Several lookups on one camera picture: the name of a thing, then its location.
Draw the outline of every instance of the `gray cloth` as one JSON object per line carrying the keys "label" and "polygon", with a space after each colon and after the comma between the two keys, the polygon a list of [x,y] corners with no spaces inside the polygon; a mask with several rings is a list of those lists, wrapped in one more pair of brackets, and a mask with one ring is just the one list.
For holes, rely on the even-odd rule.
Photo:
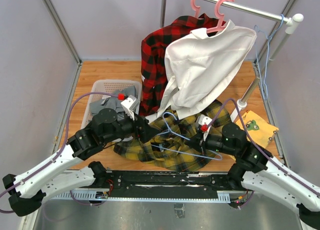
{"label": "gray cloth", "polygon": [[[126,96],[133,95],[138,97],[136,94],[136,88],[134,86],[129,86],[122,91],[116,90],[112,94],[117,95],[118,93],[123,93]],[[94,116],[99,113],[100,110],[104,108],[114,109],[118,114],[118,120],[122,120],[125,117],[124,109],[122,108],[121,101],[116,97],[110,97],[106,99],[100,99],[98,101],[91,102],[89,105],[89,110],[91,115]]]}

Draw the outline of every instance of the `cartoon graphic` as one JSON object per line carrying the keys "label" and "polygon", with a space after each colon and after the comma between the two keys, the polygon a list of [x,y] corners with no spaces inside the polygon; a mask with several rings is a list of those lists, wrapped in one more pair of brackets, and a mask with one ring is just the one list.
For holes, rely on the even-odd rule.
{"label": "cartoon graphic", "polygon": [[259,130],[259,126],[257,125],[257,123],[256,123],[255,120],[248,121],[248,122],[245,124],[245,126],[246,126],[246,129],[247,129],[248,131],[251,131],[251,130],[253,130],[253,131],[258,131],[258,130]]}

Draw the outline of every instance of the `shirt collar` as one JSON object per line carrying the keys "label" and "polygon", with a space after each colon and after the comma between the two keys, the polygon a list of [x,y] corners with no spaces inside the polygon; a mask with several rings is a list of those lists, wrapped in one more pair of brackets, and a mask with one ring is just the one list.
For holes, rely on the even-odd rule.
{"label": "shirt collar", "polygon": [[171,25],[172,26],[187,26],[187,27],[203,27],[211,18],[206,14],[202,14],[199,18],[193,16],[180,16]]}
{"label": "shirt collar", "polygon": [[234,27],[235,27],[235,24],[231,20],[229,20],[226,23],[226,27],[222,31],[217,32],[217,34],[215,36],[209,37],[207,35],[207,29],[206,28],[199,28],[199,29],[192,30],[192,31],[190,31],[190,34],[193,34],[198,39],[215,38],[215,37],[223,34],[224,32],[228,32],[228,31],[232,30]]}

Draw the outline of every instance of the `white shirt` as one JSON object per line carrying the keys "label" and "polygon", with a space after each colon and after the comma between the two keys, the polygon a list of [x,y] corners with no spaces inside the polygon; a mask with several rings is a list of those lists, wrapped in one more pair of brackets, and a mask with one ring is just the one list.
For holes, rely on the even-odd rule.
{"label": "white shirt", "polygon": [[153,117],[162,116],[169,106],[179,119],[206,108],[235,77],[256,38],[254,30],[229,21],[215,36],[200,28],[172,42],[164,58],[168,84]]}

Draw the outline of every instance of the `clothes rack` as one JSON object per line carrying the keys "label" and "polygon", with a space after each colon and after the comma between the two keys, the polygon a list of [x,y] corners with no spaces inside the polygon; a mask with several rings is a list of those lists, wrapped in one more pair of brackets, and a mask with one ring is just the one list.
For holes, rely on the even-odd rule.
{"label": "clothes rack", "polygon": [[[204,0],[204,1],[208,1],[208,2],[211,2],[211,3],[217,3],[218,2],[218,0]],[[161,28],[165,25],[166,3],[167,3],[167,0],[161,0],[161,16],[160,16],[160,27]],[[272,14],[272,13],[268,13],[268,12],[265,12],[265,11],[257,10],[257,9],[250,8],[250,7],[247,7],[247,6],[242,6],[242,5],[239,5],[239,4],[234,3],[234,2],[223,2],[222,6],[225,6],[225,7],[228,7],[228,8],[232,8],[232,9],[236,9],[236,10],[239,10],[239,11],[243,11],[243,12],[246,12],[246,13],[249,13],[249,14],[252,14],[252,15],[260,16],[260,17],[263,17],[263,18],[266,18],[266,19],[269,19],[269,20],[273,20],[273,21],[276,21],[276,22],[281,22],[282,21],[282,16],[280,16],[280,15],[275,15],[275,14]],[[295,14],[292,18],[284,17],[283,25],[286,26],[285,35],[280,40],[280,43],[275,48],[275,50],[273,51],[273,53],[269,57],[268,61],[273,61],[276,58],[277,54],[282,49],[282,47],[284,46],[284,44],[288,40],[289,36],[294,33],[294,31],[296,30],[298,25],[303,20],[304,20],[304,16],[302,14]],[[265,70],[266,70],[265,67],[261,69],[261,75],[264,74]],[[260,78],[257,75],[255,77],[255,79],[252,81],[252,83],[250,84],[250,86],[248,87],[248,89],[246,90],[246,92],[244,93],[244,95],[242,96],[242,98],[237,100],[237,105],[238,105],[240,110],[243,110],[247,106],[247,100],[251,96],[251,94],[253,93],[254,89],[259,85],[259,82],[260,82]],[[234,121],[236,119],[237,115],[238,114],[237,114],[237,111],[235,109],[231,114],[231,120]]]}

